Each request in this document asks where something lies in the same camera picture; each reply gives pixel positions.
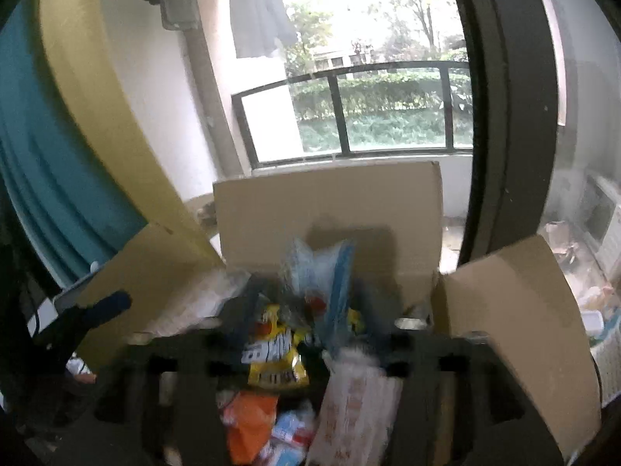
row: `balcony railing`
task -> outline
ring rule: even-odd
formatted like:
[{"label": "balcony railing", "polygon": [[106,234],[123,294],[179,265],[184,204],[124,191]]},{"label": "balcony railing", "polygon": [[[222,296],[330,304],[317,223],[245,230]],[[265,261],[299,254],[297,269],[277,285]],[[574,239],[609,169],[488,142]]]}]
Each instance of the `balcony railing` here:
[{"label": "balcony railing", "polygon": [[[400,144],[395,146],[378,148],[369,148],[367,146],[363,149],[352,149],[350,145],[350,133],[348,132],[346,111],[343,108],[343,97],[341,88],[339,86],[339,80],[346,80],[347,77],[352,77],[353,74],[371,73],[381,75],[381,72],[395,73],[404,69],[418,69],[419,71],[426,70],[427,72],[434,72],[435,75],[439,73],[439,79],[435,82],[438,83],[437,93],[435,94],[435,109],[436,111],[443,112],[444,119],[444,145],[437,144]],[[454,117],[455,104],[459,105],[458,111],[464,113],[464,110],[470,111],[469,117],[471,118],[471,91],[470,91],[470,77],[468,77],[468,91],[470,91],[470,98],[464,103],[458,103],[460,100],[455,101],[456,87],[451,88],[451,77],[449,70],[461,70],[469,71],[468,63],[460,61],[396,61],[392,63],[373,63],[373,64],[360,64],[356,66],[347,66],[343,68],[334,68],[333,70],[324,70],[310,74],[304,74],[289,79],[284,79],[279,82],[273,82],[266,85],[261,85],[253,89],[248,89],[243,92],[239,92],[232,96],[233,108],[241,137],[243,138],[244,145],[250,160],[252,168],[263,168],[266,166],[283,165],[290,163],[302,163],[302,162],[316,162],[326,159],[336,158],[352,158],[360,156],[386,156],[390,154],[400,155],[436,155],[436,154],[456,154],[456,153],[470,153],[470,144],[463,142],[456,147],[454,141]],[[308,152],[302,156],[292,156],[290,158],[278,159],[278,160],[260,160],[257,155],[257,149],[253,140],[253,132],[248,122],[246,114],[246,107],[244,106],[244,98],[257,95],[262,92],[266,92],[271,89],[277,89],[283,86],[291,86],[301,83],[310,83],[319,79],[326,79],[329,86],[330,93],[330,108],[329,118],[334,118],[336,122],[336,130],[338,132],[338,146],[340,147],[334,151],[319,151]],[[458,94],[462,99],[465,97],[462,94]],[[391,113],[401,113],[400,110],[406,110],[403,107],[412,106],[411,100],[406,99],[399,107],[393,107]],[[360,116],[360,114],[349,113],[350,121],[352,117]]]}]

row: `white plastic object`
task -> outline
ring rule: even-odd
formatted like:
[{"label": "white plastic object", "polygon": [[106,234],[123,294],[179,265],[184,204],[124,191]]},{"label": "white plastic object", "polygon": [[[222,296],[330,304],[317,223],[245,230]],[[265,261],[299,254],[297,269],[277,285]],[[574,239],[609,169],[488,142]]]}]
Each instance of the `white plastic object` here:
[{"label": "white plastic object", "polygon": [[580,315],[588,336],[597,337],[604,332],[604,318],[599,310],[582,310]]}]

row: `yellow package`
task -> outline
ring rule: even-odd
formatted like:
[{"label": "yellow package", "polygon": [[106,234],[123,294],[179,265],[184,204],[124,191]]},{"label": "yellow package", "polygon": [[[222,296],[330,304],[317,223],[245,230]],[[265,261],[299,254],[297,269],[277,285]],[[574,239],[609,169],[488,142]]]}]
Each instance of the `yellow package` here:
[{"label": "yellow package", "polygon": [[250,365],[248,384],[264,389],[304,387],[309,377],[296,347],[308,332],[294,332],[282,323],[279,310],[277,304],[266,306],[257,321],[255,341],[241,355],[241,362]]}]

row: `white and blue package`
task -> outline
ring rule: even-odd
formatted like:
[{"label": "white and blue package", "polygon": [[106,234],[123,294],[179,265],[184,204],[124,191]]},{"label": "white and blue package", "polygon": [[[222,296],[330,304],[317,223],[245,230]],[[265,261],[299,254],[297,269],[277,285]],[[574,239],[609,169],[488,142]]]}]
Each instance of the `white and blue package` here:
[{"label": "white and blue package", "polygon": [[353,244],[349,241],[313,252],[304,242],[295,240],[286,263],[285,280],[313,311],[315,332],[332,353],[348,335],[352,262]]}]

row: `blue curtain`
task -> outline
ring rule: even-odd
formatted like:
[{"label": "blue curtain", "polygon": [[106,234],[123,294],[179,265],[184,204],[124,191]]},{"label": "blue curtain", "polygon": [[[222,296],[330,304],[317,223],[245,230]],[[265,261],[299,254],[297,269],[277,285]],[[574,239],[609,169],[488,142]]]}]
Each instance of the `blue curtain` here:
[{"label": "blue curtain", "polygon": [[146,224],[86,144],[54,84],[35,0],[0,31],[0,172],[43,262],[63,287]]}]

